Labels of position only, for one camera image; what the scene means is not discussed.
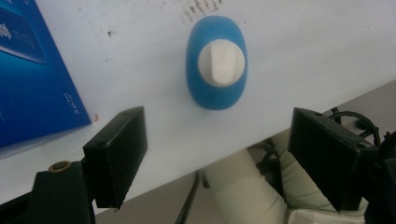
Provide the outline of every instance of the blue packaging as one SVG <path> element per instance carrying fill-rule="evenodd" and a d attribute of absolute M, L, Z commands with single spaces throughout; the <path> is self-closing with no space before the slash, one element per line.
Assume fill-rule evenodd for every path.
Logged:
<path fill-rule="evenodd" d="M 90 124 L 33 0 L 0 0 L 0 148 Z"/>

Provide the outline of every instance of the floor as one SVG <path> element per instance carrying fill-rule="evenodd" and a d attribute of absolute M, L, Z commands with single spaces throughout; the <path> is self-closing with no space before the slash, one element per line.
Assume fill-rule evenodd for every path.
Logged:
<path fill-rule="evenodd" d="M 362 113 L 379 127 L 380 135 L 383 137 L 386 132 L 396 131 L 395 102 L 396 81 L 393 81 L 353 101 L 339 105 L 338 108 L 340 111 L 350 110 Z M 348 127 L 356 130 L 353 119 L 347 121 Z M 175 223 L 192 182 L 193 175 L 184 176 L 124 203 L 120 211 L 107 210 L 97 215 L 96 221 L 98 224 Z M 199 186 L 187 223 L 223 223 L 210 189 Z"/>

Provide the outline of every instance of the blue box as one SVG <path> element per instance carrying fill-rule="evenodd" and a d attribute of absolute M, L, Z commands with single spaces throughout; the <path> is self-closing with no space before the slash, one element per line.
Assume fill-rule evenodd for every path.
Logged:
<path fill-rule="evenodd" d="M 90 124 L 34 0 L 0 0 L 0 148 Z"/>

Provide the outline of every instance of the table surface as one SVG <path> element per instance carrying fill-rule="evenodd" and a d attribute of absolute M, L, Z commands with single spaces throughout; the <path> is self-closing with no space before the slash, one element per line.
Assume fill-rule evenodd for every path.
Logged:
<path fill-rule="evenodd" d="M 295 106 L 323 112 L 396 79 L 392 0 L 37 0 L 92 125 L 0 155 L 0 203 L 35 173 L 78 161 L 121 110 L 143 105 L 148 153 L 127 199 L 290 126 Z M 223 111 L 199 107 L 185 78 L 192 26 L 233 19 L 247 43 L 247 85 Z"/>

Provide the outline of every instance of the white table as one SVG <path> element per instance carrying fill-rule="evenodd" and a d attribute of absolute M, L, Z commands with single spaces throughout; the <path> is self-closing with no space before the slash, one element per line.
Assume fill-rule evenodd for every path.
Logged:
<path fill-rule="evenodd" d="M 145 107 L 148 153 L 127 199 L 288 128 L 295 106 L 323 112 L 396 79 L 393 0 L 37 2 L 95 121 L 3 153 L 0 203 L 56 161 L 81 160 L 130 107 Z M 207 15 L 233 19 L 247 43 L 245 91 L 224 111 L 199 107 L 186 85 L 187 40 Z"/>

